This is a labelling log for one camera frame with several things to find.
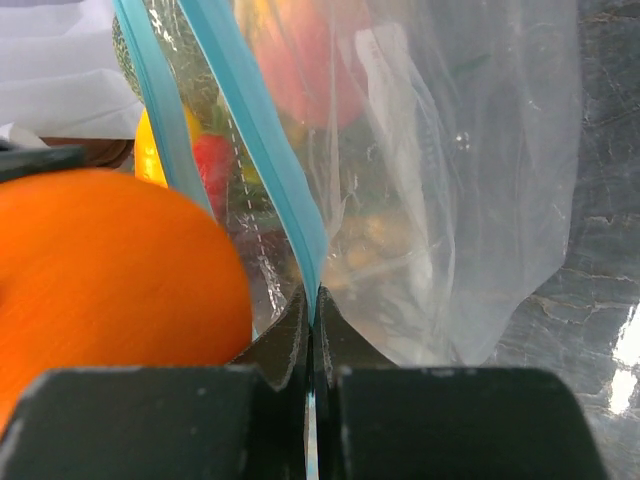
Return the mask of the clear zip top bag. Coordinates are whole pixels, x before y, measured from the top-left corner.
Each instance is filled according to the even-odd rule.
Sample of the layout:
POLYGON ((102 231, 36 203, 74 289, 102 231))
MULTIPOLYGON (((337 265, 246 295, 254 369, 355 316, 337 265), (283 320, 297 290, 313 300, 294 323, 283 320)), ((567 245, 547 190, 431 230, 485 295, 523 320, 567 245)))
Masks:
MULTIPOLYGON (((215 217, 145 2, 116 3, 118 51, 128 55, 168 184, 215 217)), ((580 135, 578 8, 364 1, 371 26, 355 34, 363 111, 346 127, 332 119, 322 129, 276 107, 247 24, 256 1, 176 2, 219 90, 202 134, 233 147, 226 213, 215 219, 248 273, 252 344, 297 289, 306 296, 302 479, 319 475, 312 328, 321 289, 398 366, 490 367, 518 304, 561 266, 580 135), (406 214, 428 255, 402 280, 326 287, 343 219, 381 211, 406 214)))

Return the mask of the orange fruit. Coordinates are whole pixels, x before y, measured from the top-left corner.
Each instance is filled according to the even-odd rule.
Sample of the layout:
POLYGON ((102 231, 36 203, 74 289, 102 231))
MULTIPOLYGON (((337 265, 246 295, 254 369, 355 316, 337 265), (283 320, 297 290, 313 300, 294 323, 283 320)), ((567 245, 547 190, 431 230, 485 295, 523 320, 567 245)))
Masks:
POLYGON ((221 365, 252 338, 229 236, 182 194, 78 169, 1 187, 1 417, 53 368, 221 365))

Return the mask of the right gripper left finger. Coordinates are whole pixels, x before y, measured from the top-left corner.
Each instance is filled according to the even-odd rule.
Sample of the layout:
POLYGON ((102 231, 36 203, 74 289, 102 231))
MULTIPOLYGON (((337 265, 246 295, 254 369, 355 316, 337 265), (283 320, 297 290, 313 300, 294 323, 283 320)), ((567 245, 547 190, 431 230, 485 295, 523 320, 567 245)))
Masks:
POLYGON ((1 438, 5 479, 302 479, 309 327, 297 289, 220 367, 54 369, 1 438))

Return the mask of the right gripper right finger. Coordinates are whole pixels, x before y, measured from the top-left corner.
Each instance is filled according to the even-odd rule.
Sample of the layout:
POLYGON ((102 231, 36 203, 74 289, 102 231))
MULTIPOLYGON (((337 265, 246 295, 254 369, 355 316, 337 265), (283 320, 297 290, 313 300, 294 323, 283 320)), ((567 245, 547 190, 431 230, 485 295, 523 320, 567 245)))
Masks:
POLYGON ((603 479, 582 410, 554 373, 398 366, 327 289, 312 328, 323 479, 603 479))

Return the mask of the yellow orange mango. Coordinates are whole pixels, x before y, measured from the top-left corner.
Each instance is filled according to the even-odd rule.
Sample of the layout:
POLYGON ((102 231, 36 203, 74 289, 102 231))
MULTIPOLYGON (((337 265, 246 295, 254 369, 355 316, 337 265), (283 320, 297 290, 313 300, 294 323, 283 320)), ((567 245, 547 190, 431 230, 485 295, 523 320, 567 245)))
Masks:
MULTIPOLYGON (((203 129, 200 121, 184 107, 185 119, 191 144, 201 136, 203 129)), ((137 126, 134 141, 134 175, 137 179, 167 188, 167 182, 156 148, 153 130, 146 109, 143 110, 137 126)))

